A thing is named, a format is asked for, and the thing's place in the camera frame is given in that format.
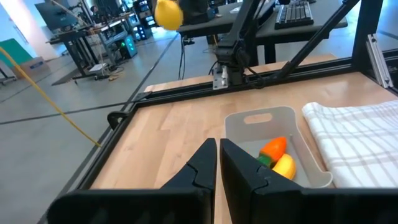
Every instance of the gray floor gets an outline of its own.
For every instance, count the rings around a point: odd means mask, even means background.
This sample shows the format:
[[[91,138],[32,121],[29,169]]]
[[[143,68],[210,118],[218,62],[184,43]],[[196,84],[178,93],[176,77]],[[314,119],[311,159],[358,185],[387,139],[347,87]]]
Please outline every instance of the gray floor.
[[[347,17],[349,26],[334,30],[311,55],[332,53],[337,57],[350,56],[358,11],[359,5]],[[379,31],[384,34],[378,35],[383,50],[398,48],[397,12],[398,3],[384,0],[379,25]],[[159,29],[154,39],[140,42],[138,55],[123,65],[124,75],[113,82],[86,79],[80,80],[79,85],[70,82],[51,86],[76,69],[68,56],[49,62],[51,71],[34,77],[34,80],[64,111],[124,102],[153,69],[175,35]],[[207,74],[215,61],[213,54],[203,53],[208,48],[205,38],[197,38],[195,42],[195,45],[186,47],[185,78]],[[304,44],[277,45],[277,60],[291,59]],[[263,62],[262,47],[258,49],[259,59]],[[177,37],[141,91],[147,85],[176,80],[179,59],[180,39]],[[98,139],[108,127],[106,115],[121,107],[74,113],[70,117],[82,130]],[[54,113],[55,110],[25,80],[0,87],[0,123]],[[93,147],[60,116],[0,125],[0,141],[0,223],[4,224],[37,222]]]

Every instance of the white checkered towel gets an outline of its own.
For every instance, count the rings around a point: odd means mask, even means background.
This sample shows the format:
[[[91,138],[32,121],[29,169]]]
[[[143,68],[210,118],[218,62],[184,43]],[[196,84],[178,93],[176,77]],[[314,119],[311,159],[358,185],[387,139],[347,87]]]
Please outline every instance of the white checkered towel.
[[[337,187],[398,187],[398,100],[303,114]]]

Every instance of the black keyboard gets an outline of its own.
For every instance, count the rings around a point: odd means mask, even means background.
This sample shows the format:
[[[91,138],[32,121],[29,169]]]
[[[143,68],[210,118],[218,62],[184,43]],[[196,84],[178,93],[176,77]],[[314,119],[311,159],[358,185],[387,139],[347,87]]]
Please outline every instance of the black keyboard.
[[[280,6],[275,29],[312,25],[312,13],[308,1],[291,2]]]

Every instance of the wooden table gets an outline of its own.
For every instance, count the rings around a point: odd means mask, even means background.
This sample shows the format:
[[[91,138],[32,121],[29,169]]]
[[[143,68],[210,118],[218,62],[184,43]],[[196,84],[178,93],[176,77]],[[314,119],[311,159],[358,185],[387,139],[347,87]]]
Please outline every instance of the wooden table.
[[[332,60],[324,55],[303,63]],[[257,72],[275,70],[284,63],[261,65]],[[210,76],[148,86],[159,91],[177,86],[208,82]],[[206,138],[224,133],[224,119],[238,111],[288,105],[296,111],[304,140],[322,165],[317,145],[303,118],[302,107],[309,102],[325,106],[361,106],[397,99],[361,73],[295,82],[185,100],[139,109],[103,167],[92,189],[157,189],[189,160]],[[231,223],[221,180],[220,163],[216,178],[215,223]]]

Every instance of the yellow lemon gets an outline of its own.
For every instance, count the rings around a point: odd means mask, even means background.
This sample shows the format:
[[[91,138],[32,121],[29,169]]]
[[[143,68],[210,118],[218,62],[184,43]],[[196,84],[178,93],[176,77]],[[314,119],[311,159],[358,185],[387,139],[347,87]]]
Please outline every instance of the yellow lemon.
[[[182,25],[183,14],[180,6],[171,0],[158,0],[155,20],[167,30],[177,30]]]
[[[289,180],[292,180],[296,174],[296,165],[290,155],[283,154],[272,170]]]

